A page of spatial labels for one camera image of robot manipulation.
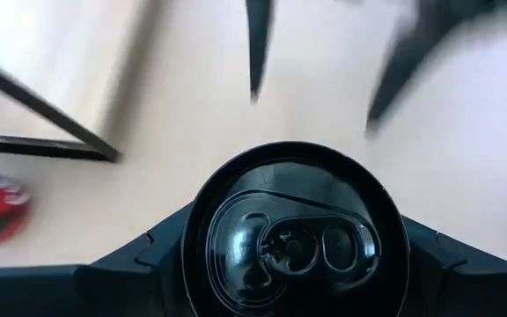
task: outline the metal frame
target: metal frame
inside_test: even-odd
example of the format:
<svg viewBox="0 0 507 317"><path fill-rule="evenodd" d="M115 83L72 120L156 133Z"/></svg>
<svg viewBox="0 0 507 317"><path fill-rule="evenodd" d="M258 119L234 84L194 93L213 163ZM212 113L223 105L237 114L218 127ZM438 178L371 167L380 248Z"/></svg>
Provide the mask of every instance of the metal frame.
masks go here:
<svg viewBox="0 0 507 317"><path fill-rule="evenodd" d="M0 92L22 103L81 142L63 142L14 136L0 136L0 152L68 159L115 162L121 154L110 144L84 128L42 97L0 70Z"/></svg>

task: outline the wooden floor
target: wooden floor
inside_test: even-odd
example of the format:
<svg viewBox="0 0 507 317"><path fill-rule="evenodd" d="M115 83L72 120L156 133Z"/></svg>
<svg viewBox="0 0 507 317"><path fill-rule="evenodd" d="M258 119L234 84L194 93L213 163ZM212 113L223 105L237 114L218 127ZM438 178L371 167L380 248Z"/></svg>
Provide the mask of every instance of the wooden floor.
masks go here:
<svg viewBox="0 0 507 317"><path fill-rule="evenodd" d="M1 0L0 68L101 134L145 2ZM1 93L0 135L73 138Z"/></svg>
<svg viewBox="0 0 507 317"><path fill-rule="evenodd" d="M507 22L455 34L368 140L383 55L408 13L381 1L279 1L252 105L242 2L163 1L126 103L120 164L0 154L0 173L35 194L0 266L91 262L192 200L231 157L278 140L350 155L404 215L507 259Z"/></svg>

